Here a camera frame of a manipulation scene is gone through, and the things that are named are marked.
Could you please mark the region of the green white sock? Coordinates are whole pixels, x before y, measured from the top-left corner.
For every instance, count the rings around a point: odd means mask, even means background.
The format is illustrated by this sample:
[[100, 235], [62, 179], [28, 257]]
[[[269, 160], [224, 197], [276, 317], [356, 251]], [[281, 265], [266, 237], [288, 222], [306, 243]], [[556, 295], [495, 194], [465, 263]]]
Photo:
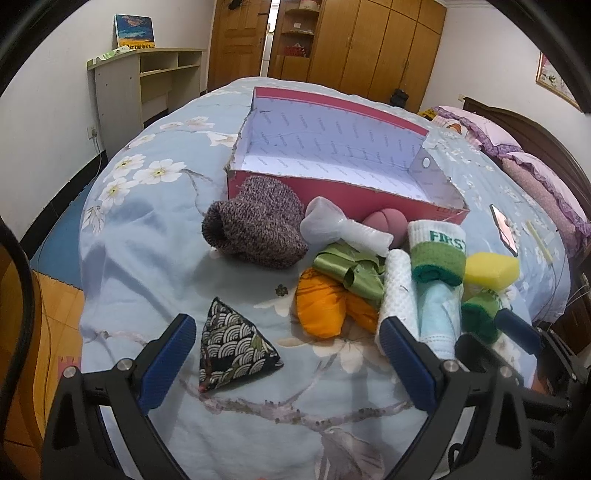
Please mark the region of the green white sock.
[[412, 276], [417, 283], [442, 281], [457, 287], [464, 281], [466, 233], [456, 224], [416, 220], [408, 224]]
[[476, 335], [485, 344], [494, 344], [501, 335], [495, 324], [495, 317], [505, 308], [511, 309], [510, 301], [505, 294], [482, 289], [462, 304], [463, 331]]

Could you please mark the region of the yellow sponge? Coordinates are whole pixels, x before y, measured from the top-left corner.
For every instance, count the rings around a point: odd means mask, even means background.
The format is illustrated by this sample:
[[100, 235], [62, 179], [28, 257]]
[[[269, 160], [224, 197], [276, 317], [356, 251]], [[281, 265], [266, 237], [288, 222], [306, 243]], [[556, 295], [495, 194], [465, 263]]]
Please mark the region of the yellow sponge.
[[501, 291], [513, 284], [519, 276], [520, 264], [516, 257], [479, 252], [467, 258], [464, 282]]

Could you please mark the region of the black wave pattern pouch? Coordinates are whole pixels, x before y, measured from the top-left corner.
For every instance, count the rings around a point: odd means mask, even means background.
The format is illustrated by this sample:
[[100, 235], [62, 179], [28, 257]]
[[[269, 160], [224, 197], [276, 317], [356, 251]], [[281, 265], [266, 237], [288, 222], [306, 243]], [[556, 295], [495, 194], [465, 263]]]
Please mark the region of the black wave pattern pouch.
[[259, 328], [215, 297], [200, 337], [198, 388], [218, 390], [283, 368], [283, 359]]

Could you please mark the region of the light blue mask pack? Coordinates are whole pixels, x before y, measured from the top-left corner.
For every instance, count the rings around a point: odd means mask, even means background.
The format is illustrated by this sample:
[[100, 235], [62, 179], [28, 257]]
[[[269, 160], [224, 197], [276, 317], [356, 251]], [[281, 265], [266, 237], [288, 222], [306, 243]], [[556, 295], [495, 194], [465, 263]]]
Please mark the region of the light blue mask pack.
[[443, 281], [417, 285], [419, 340], [441, 360], [454, 360], [461, 335], [461, 304], [464, 287]]

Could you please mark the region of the white towel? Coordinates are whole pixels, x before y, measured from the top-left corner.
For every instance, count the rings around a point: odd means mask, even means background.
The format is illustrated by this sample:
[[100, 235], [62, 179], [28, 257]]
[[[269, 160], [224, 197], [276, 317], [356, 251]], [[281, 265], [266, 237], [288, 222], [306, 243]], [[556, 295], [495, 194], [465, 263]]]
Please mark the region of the white towel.
[[[383, 321], [389, 317], [397, 317], [414, 338], [419, 339], [417, 291], [412, 277], [411, 257], [402, 249], [393, 249], [386, 257], [379, 329]], [[375, 342], [379, 352], [384, 355], [379, 329], [375, 335]]]

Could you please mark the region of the orange cloth bundle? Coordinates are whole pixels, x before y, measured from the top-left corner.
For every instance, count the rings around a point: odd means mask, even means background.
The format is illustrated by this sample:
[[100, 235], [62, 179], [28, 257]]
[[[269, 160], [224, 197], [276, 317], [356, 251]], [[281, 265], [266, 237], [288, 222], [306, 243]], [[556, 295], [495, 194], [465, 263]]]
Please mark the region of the orange cloth bundle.
[[301, 273], [294, 303], [301, 327], [312, 337], [324, 340], [339, 337], [348, 318], [372, 334], [377, 332], [377, 309], [314, 268]]

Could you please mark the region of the pink round plush ball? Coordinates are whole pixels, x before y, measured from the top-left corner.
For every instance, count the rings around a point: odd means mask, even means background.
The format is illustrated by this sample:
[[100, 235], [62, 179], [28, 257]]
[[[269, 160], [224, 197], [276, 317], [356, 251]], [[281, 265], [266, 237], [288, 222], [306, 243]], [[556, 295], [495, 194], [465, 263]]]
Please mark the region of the pink round plush ball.
[[363, 225], [391, 234], [392, 248], [400, 248], [405, 243], [408, 224], [407, 217], [400, 210], [393, 208], [376, 211], [363, 219]]

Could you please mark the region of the white bone plush toy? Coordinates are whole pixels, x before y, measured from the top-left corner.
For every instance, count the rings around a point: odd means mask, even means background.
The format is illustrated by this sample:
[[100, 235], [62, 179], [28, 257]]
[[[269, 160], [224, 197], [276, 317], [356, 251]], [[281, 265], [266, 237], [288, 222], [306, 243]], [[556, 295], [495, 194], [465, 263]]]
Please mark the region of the white bone plush toy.
[[310, 244], [342, 241], [359, 251], [386, 257], [394, 236], [346, 217], [331, 200], [318, 196], [308, 203], [300, 225], [301, 236]]

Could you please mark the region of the pink cardboard box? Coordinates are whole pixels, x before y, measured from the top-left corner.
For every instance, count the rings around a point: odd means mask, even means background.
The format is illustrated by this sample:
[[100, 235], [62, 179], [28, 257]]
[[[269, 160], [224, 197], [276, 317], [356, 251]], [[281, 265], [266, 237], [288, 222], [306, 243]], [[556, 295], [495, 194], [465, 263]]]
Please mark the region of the pink cardboard box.
[[393, 208], [408, 220], [461, 224], [464, 196], [440, 168], [429, 129], [353, 100], [257, 86], [225, 166], [228, 196], [259, 175], [308, 204], [318, 196], [360, 221]]

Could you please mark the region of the yellow white comb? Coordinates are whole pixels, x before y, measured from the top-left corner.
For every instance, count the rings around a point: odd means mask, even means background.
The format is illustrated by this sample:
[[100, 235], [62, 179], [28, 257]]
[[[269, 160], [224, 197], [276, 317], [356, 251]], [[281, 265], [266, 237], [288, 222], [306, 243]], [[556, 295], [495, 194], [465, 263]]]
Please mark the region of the yellow white comb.
[[542, 252], [546, 262], [549, 265], [552, 265], [554, 263], [553, 256], [552, 256], [550, 250], [548, 249], [548, 247], [546, 246], [545, 241], [542, 239], [542, 237], [540, 236], [540, 234], [538, 233], [538, 231], [536, 230], [535, 226], [532, 224], [531, 221], [527, 221], [526, 226], [527, 226], [527, 229], [530, 232], [530, 234], [536, 240], [538, 248]]

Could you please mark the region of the smartphone on bed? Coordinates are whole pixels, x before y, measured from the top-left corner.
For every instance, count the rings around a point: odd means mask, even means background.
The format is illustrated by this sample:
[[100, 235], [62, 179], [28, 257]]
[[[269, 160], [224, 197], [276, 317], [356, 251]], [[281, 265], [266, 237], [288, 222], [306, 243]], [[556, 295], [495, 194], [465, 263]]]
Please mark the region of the smartphone on bed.
[[498, 229], [501, 242], [514, 257], [517, 257], [519, 254], [518, 246], [515, 241], [515, 238], [513, 235], [513, 230], [510, 226], [508, 218], [494, 204], [490, 205], [490, 210], [491, 210], [495, 225]]

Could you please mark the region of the blue floral bedspread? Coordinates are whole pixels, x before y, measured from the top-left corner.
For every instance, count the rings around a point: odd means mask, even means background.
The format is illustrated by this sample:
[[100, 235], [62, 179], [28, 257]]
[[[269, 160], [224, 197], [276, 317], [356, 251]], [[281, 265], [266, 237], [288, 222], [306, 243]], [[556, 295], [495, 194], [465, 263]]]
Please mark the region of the blue floral bedspread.
[[184, 362], [149, 414], [193, 479], [380, 479], [425, 421], [374, 338], [346, 324], [315, 340], [297, 323], [304, 259], [284, 270], [222, 255], [201, 222], [226, 195], [231, 157], [257, 86], [240, 79], [152, 124], [92, 187], [79, 252], [85, 306], [81, 365], [105, 370], [135, 357], [174, 317], [202, 326], [214, 299], [256, 324], [283, 367], [211, 394], [198, 391], [199, 355]]

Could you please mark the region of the near pink pillow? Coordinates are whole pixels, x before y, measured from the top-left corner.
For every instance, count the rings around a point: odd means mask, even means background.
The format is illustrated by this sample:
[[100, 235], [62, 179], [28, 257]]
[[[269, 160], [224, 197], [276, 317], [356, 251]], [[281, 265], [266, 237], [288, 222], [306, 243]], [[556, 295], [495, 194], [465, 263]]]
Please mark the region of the near pink pillow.
[[570, 257], [587, 246], [590, 221], [574, 193], [550, 167], [525, 152], [504, 155], [501, 165], [552, 219]]

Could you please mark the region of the far purple pillow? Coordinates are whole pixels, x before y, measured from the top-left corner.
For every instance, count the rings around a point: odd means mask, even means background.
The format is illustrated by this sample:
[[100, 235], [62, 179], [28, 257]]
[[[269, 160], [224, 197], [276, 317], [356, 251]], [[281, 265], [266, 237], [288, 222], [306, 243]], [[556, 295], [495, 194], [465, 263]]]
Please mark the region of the far purple pillow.
[[468, 132], [467, 136], [476, 141], [478, 147], [491, 157], [524, 152], [518, 141], [492, 120], [451, 106], [436, 106], [433, 110], [438, 117], [462, 125]]

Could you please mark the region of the dark wooden headboard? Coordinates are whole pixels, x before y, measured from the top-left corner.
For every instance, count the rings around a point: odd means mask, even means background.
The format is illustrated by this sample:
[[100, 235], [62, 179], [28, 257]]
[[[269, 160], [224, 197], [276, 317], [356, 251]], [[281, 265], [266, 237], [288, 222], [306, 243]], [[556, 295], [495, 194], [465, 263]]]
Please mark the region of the dark wooden headboard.
[[542, 160], [567, 185], [590, 217], [590, 180], [571, 152], [549, 130], [511, 110], [488, 106], [468, 96], [463, 109], [480, 115], [505, 129], [523, 150]]

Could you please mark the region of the black bag on floor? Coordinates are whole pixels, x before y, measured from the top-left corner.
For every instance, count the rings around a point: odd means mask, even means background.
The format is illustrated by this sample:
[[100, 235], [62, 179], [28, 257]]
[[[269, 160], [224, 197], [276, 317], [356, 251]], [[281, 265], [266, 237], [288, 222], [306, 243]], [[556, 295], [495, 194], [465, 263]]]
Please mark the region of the black bag on floor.
[[407, 106], [408, 100], [409, 100], [408, 93], [400, 88], [397, 88], [396, 90], [394, 90], [394, 93], [392, 94], [392, 96], [390, 98], [390, 105], [394, 106], [394, 107], [399, 107], [399, 108], [405, 109], [405, 107]]

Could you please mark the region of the beige shelf desk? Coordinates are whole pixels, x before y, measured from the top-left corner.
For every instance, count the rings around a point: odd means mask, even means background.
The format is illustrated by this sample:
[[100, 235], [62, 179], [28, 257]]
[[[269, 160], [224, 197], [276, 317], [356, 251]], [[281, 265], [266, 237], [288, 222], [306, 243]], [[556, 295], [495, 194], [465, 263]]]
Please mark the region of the beige shelf desk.
[[112, 158], [161, 118], [200, 96], [204, 50], [129, 50], [87, 63], [94, 80], [99, 135]]

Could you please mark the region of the green white box on desk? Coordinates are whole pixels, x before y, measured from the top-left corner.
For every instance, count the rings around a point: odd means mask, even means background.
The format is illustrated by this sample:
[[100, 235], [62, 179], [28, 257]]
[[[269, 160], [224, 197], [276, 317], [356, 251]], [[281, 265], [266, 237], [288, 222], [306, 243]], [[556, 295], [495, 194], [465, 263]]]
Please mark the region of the green white box on desk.
[[110, 60], [116, 56], [122, 55], [124, 53], [128, 53], [130, 51], [131, 51], [131, 48], [128, 46], [122, 46], [122, 47], [115, 48], [113, 50], [107, 51], [107, 52], [100, 54], [98, 56], [92, 57], [91, 59], [89, 59], [86, 62], [86, 66], [88, 69], [92, 69], [101, 62]]

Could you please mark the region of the wooden wardrobe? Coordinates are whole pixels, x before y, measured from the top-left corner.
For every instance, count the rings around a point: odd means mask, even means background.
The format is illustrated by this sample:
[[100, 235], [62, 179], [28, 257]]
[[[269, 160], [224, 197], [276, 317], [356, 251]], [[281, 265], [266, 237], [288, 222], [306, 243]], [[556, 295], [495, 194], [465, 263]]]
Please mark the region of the wooden wardrobe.
[[400, 88], [416, 113], [446, 14], [434, 0], [281, 1], [267, 75], [389, 105]]

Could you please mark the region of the wooden door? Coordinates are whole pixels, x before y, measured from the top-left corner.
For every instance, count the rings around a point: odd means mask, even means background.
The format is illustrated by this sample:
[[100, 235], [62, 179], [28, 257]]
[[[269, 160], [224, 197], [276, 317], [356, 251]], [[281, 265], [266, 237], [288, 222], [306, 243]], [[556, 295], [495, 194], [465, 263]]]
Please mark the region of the wooden door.
[[217, 1], [214, 9], [207, 90], [259, 75], [270, 1]]

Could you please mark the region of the blue landscape picture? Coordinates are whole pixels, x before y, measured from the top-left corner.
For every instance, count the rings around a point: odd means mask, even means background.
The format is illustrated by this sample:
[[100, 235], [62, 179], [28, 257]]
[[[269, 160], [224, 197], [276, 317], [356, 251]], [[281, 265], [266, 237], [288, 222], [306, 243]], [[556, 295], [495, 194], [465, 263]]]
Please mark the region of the blue landscape picture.
[[139, 15], [116, 14], [114, 28], [117, 46], [131, 49], [155, 47], [152, 19]]

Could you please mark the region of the framed wall photo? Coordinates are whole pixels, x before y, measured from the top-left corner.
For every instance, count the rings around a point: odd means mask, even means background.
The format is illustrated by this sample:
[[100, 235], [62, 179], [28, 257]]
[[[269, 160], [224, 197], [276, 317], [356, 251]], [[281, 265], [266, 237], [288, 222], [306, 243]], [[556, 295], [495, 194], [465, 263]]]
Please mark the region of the framed wall photo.
[[558, 71], [550, 63], [549, 59], [544, 53], [540, 53], [539, 55], [536, 72], [536, 83], [561, 99], [565, 100], [577, 110], [581, 110], [565, 81], [560, 77]]

